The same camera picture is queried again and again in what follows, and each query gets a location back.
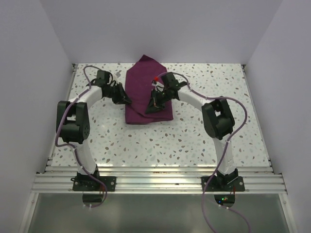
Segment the purple cloth mat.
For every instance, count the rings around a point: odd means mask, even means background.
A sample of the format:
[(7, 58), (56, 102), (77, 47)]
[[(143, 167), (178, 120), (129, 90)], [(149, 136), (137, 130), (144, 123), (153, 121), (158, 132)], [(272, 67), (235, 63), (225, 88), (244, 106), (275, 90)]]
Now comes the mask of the purple cloth mat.
[(159, 74), (167, 72), (166, 67), (151, 57), (143, 55), (126, 72), (125, 92), (132, 104), (125, 106), (126, 124), (140, 125), (173, 120), (172, 102), (165, 103), (165, 109), (146, 114), (150, 102), (152, 81)]

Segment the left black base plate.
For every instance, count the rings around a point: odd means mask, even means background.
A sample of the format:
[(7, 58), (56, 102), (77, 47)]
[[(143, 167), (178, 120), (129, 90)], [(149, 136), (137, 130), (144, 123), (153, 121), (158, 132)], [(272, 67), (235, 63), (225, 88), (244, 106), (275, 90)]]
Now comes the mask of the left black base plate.
[(105, 191), (115, 191), (115, 176), (101, 176), (99, 173), (91, 174), (91, 176), (77, 173), (70, 179), (73, 182), (73, 191), (103, 191), (102, 183), (105, 185)]

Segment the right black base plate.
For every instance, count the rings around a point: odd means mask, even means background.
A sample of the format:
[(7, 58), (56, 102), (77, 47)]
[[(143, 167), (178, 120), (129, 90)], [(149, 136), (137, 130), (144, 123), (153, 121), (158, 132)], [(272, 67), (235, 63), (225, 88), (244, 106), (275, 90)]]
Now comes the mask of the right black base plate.
[(244, 180), (242, 176), (236, 174), (221, 175), (220, 173), (214, 175), (209, 181), (211, 176), (201, 177), (202, 189), (206, 186), (207, 192), (244, 192)]

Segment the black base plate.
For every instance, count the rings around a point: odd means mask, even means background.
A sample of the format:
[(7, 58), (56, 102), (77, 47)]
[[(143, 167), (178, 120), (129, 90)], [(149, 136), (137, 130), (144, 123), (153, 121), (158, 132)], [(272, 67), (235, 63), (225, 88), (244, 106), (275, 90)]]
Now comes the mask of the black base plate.
[(105, 191), (115, 191), (115, 176), (101, 176), (99, 173), (91, 174), (91, 176), (77, 173), (70, 179), (73, 182), (73, 191), (103, 191), (102, 183), (105, 185)]
[(206, 186), (207, 192), (244, 192), (244, 180), (242, 176), (236, 174), (221, 175), (220, 173), (214, 175), (209, 181), (211, 176), (201, 177), (202, 189)]

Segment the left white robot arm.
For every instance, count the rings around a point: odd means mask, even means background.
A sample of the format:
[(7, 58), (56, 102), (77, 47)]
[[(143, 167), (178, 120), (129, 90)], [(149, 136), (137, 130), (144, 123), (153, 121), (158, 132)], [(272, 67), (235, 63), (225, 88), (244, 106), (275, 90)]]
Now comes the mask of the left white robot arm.
[(96, 78), (87, 80), (86, 88), (76, 97), (57, 104), (55, 146), (70, 147), (78, 167), (78, 179), (84, 179), (89, 190), (101, 185), (98, 167), (88, 145), (90, 134), (89, 109), (103, 98), (112, 99), (114, 104), (129, 105), (132, 100), (122, 83), (113, 78), (109, 71), (98, 69)]

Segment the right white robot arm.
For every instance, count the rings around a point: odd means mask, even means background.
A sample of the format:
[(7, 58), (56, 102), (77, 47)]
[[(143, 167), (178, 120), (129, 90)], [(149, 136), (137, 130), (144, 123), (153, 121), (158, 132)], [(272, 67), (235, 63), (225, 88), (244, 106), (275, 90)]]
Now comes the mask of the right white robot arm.
[(215, 191), (218, 188), (226, 191), (239, 176), (230, 144), (235, 120), (229, 104), (223, 97), (210, 98), (197, 93), (190, 87), (189, 81), (179, 82), (174, 75), (173, 72), (167, 72), (161, 75), (161, 82), (158, 77), (152, 80), (153, 90), (145, 113), (164, 110), (170, 100), (179, 100), (200, 110), (204, 129), (213, 139), (217, 156), (216, 172), (206, 184), (207, 190)]

